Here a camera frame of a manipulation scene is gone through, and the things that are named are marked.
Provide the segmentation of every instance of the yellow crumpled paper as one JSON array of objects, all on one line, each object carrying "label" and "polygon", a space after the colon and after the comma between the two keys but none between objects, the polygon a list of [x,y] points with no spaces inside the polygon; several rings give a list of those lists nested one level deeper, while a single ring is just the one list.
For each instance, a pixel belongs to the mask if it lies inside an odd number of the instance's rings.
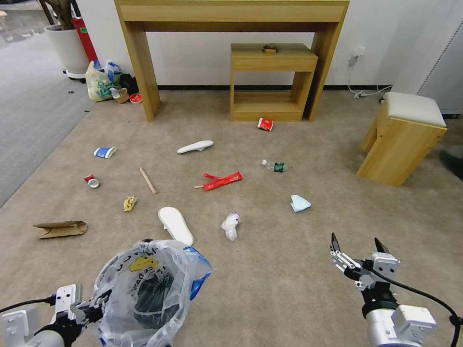
[{"label": "yellow crumpled paper", "polygon": [[127,197],[127,199],[124,200],[124,211],[129,212],[133,209],[136,203],[136,197],[132,195],[131,197]]}]

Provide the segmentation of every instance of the wooden stick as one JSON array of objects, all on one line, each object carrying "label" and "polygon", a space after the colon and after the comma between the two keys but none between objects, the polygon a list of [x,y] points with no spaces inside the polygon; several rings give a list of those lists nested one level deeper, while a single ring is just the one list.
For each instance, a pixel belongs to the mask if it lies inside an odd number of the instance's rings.
[{"label": "wooden stick", "polygon": [[151,183],[150,179],[148,178],[148,176],[146,176],[145,170],[143,170],[143,168],[139,168],[139,170],[141,172],[141,175],[145,179],[146,184],[148,185],[148,187],[150,187],[151,193],[156,194],[158,191],[154,189],[153,184]]}]

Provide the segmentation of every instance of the black cable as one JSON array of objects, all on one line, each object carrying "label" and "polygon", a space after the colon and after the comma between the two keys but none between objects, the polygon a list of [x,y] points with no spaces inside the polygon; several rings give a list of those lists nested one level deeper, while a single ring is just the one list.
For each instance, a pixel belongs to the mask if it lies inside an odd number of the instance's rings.
[{"label": "black cable", "polygon": [[450,312],[450,314],[451,314],[450,322],[455,327],[455,330],[453,332],[452,343],[450,344],[450,347],[456,347],[457,346],[458,337],[460,336],[460,325],[462,324],[461,323],[462,320],[461,320],[460,317],[458,317],[458,315],[457,315],[457,313],[455,312],[454,309],[452,309],[448,304],[446,304],[445,302],[443,302],[442,300],[440,300],[439,298],[436,298],[435,296],[433,296],[431,294],[422,292],[421,290],[415,289],[413,287],[409,287],[409,286],[407,286],[405,284],[402,284],[400,282],[397,282],[395,280],[387,278],[386,276],[382,275],[381,273],[377,272],[376,270],[373,270],[372,268],[368,269],[368,270],[370,272],[374,273],[379,278],[382,278],[383,280],[389,282],[390,284],[396,285],[397,287],[406,289],[406,290],[408,290],[410,292],[413,292],[415,294],[419,294],[419,295],[422,295],[424,297],[427,297],[428,299],[431,299],[431,300],[437,302],[439,305],[445,307]]},{"label": "black cable", "polygon": [[56,294],[53,294],[45,299],[35,299],[35,300],[28,300],[28,301],[23,301],[11,306],[4,307],[0,309],[0,313],[3,313],[5,311],[11,310],[13,308],[17,308],[20,306],[25,306],[25,305],[30,305],[30,304],[39,304],[39,303],[46,303],[49,304],[50,306],[54,306],[56,303]]}]

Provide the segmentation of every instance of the wooden console table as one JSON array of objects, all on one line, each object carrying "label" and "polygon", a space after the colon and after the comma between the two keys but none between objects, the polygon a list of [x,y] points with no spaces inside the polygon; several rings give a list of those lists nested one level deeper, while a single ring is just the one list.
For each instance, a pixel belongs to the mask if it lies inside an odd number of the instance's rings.
[{"label": "wooden console table", "polygon": [[315,118],[349,0],[114,0],[147,121],[161,103],[147,31],[314,32],[318,56],[304,114]]}]

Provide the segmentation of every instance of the cardboard box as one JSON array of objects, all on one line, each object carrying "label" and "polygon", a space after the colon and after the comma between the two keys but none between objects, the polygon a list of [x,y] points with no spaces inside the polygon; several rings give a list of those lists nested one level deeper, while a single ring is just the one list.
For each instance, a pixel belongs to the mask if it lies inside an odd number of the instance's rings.
[{"label": "cardboard box", "polygon": [[39,239],[50,239],[53,237],[82,235],[87,231],[87,223],[83,221],[65,221],[57,223],[35,224],[33,227],[43,229],[45,232]]}]

